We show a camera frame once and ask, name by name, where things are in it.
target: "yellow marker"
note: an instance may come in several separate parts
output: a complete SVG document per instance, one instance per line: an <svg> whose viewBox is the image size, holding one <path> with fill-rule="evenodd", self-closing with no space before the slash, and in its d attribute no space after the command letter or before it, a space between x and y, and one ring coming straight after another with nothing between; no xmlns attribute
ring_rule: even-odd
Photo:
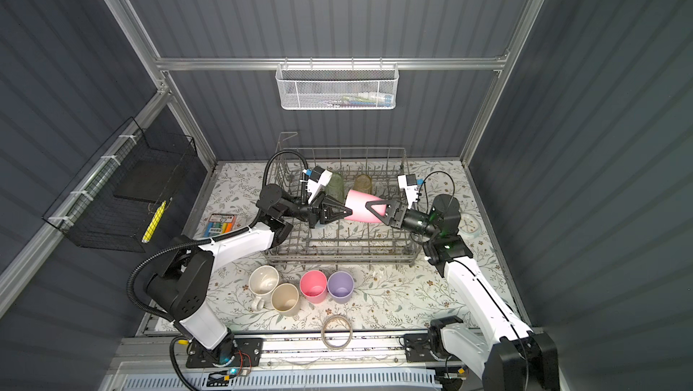
<svg viewBox="0 0 693 391"><path fill-rule="evenodd" d="M166 201L164 201L161 206L159 206L159 209L154 213L154 216L152 217L152 222L149 223L149 226L147 227L147 230L144 231L144 236L142 237L142 243L147 243L152 240L152 235L154 234L154 231L157 229L157 226L159 225L159 221L161 220L161 215L164 214L164 210L166 209Z"/></svg>

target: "corrugated wall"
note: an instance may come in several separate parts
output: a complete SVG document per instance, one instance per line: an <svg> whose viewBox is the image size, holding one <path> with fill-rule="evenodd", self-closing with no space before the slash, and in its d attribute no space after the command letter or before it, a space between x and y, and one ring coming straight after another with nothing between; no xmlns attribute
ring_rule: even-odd
<svg viewBox="0 0 693 391"><path fill-rule="evenodd" d="M155 89L101 0L0 0L0 23L4 270L51 201ZM152 128L180 132L166 109ZM196 160L150 249L181 232L205 174ZM0 319L0 389L96 389L142 317L125 282L143 257L61 242Z"/></svg>
<svg viewBox="0 0 693 391"><path fill-rule="evenodd" d="M300 146L403 146L409 156L458 156L491 71L403 71L394 110L283 110L274 73L173 74L220 160L263 160L282 131Z"/></svg>
<svg viewBox="0 0 693 391"><path fill-rule="evenodd" d="M693 0L548 0L472 163L573 389L693 388Z"/></svg>
<svg viewBox="0 0 693 391"><path fill-rule="evenodd" d="M101 0L0 0L0 270L155 92Z"/></svg>
<svg viewBox="0 0 693 391"><path fill-rule="evenodd" d="M496 57L525 0L131 0L162 57ZM390 110L281 109L273 73L173 72L221 160L304 146L405 146L458 156L490 72L403 72Z"/></svg>

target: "white mesh basket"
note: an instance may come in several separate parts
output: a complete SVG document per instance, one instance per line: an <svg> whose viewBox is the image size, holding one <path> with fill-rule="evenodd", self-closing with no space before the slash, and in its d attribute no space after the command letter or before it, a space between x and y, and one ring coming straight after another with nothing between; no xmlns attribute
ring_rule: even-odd
<svg viewBox="0 0 693 391"><path fill-rule="evenodd" d="M276 84L287 110L391 110L397 67L359 70L306 70L279 65Z"/></svg>

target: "pink cup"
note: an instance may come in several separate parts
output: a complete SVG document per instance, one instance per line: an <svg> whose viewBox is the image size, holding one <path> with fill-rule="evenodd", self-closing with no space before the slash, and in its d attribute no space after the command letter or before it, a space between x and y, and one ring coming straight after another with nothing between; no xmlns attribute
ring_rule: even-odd
<svg viewBox="0 0 693 391"><path fill-rule="evenodd" d="M319 304L327 298L327 277L317 269L305 273L299 287L311 304Z"/></svg>
<svg viewBox="0 0 693 391"><path fill-rule="evenodd" d="M376 200L382 200L380 197L371 196L370 194L362 193L356 191L355 189L350 189L349 193L346 195L346 202L344 206L351 209L351 215L345 217L345 220L359 221L361 223L380 223L381 221L366 209L366 203L373 202ZM375 205L373 210L380 215L385 215L386 205Z"/></svg>

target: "floral pattern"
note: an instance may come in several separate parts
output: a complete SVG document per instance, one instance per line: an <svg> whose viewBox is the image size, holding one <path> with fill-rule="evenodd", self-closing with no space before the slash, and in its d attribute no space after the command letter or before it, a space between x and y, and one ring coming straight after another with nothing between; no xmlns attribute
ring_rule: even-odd
<svg viewBox="0 0 693 391"><path fill-rule="evenodd" d="M409 161L407 165L409 173L416 174L419 179L437 170L447 171L453 177L455 197L459 200L461 212L474 215L481 224L480 234L474 239L465 239L465 242L493 288L513 306L505 277L491 248L488 232L483 227L462 165L458 161ZM254 201L260 193L264 167L264 163L257 162L231 162L223 166L197 228L197 237L202 236L206 221L212 213L236 214L237 227L243 227L252 220L256 213ZM445 175L431 176L426 181L426 187L431 201L437 194L452 192L450 180ZM422 195L419 203L420 209L426 206L425 196ZM363 231L358 224L361 223L342 221L340 230L350 228L350 234L354 230ZM370 226L370 230L387 229L384 225ZM336 228L328 229L327 226L322 236L317 237L332 237L334 233L331 231L334 230ZM473 317L454 289L440 278L423 254L417 257L412 266L277 265L283 281L296 286L301 275L310 269L320 269L328 277L335 271L347 271L355 280L354 292L346 304L337 304L328 297L321 304L313 305L301 297L301 309L293 317L282 316L268 308L257 312L250 310L253 298L247 285L248 279L254 269L264 264L264 256L257 254L229 264L212 275L206 300L231 330L316 330L321 328L327 317L334 314L349 318L354 329L420 329L428 326L432 318L450 315L461 317L469 326L475 326ZM156 330L172 331L173 327L160 320Z"/></svg>

